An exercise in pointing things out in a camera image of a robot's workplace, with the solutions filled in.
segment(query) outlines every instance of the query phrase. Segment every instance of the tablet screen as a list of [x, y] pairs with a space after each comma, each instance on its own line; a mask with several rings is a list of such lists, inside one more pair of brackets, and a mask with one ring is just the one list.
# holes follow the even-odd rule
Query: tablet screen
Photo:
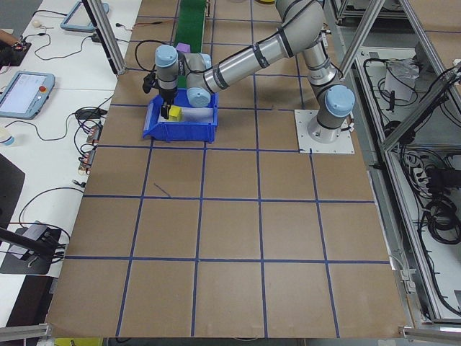
[[26, 113], [46, 76], [20, 74], [0, 105], [0, 112]]

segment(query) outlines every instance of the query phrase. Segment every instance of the purple block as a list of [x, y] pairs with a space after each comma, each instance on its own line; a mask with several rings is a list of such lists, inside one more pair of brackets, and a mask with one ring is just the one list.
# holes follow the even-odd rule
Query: purple block
[[178, 43], [176, 49], [183, 53], [190, 53], [190, 45], [186, 43]]

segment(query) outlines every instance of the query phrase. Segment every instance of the blue plastic bin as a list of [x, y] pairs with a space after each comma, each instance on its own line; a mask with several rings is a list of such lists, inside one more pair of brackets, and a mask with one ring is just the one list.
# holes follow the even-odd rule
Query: blue plastic bin
[[[181, 122], [158, 121], [160, 107], [163, 104], [160, 95], [154, 97], [150, 102], [144, 124], [143, 138], [152, 136], [160, 141], [207, 141], [212, 143], [215, 140], [215, 131], [218, 126], [218, 95], [211, 95], [211, 102], [206, 108], [212, 109], [212, 119], [199, 117], [185, 117], [187, 120]], [[178, 95], [174, 100], [178, 107], [193, 108], [187, 101], [186, 89], [178, 89]]]

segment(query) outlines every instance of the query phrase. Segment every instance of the white bracket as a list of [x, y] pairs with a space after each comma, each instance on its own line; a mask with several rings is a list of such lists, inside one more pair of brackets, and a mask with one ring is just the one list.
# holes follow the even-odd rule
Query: white bracket
[[[297, 144], [300, 153], [309, 154], [355, 154], [349, 130], [340, 132], [339, 137], [330, 144], [319, 143], [308, 134], [308, 124], [317, 115], [317, 110], [295, 110]], [[342, 128], [348, 128], [344, 121]]]

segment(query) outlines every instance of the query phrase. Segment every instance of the green conveyor belt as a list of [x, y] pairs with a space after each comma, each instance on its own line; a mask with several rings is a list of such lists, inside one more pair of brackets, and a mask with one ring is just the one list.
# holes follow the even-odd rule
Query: green conveyor belt
[[[205, 25], [206, 0], [181, 0], [174, 46], [178, 43], [190, 45], [191, 53], [202, 52], [203, 29]], [[186, 80], [180, 77], [180, 88], [186, 87]]]

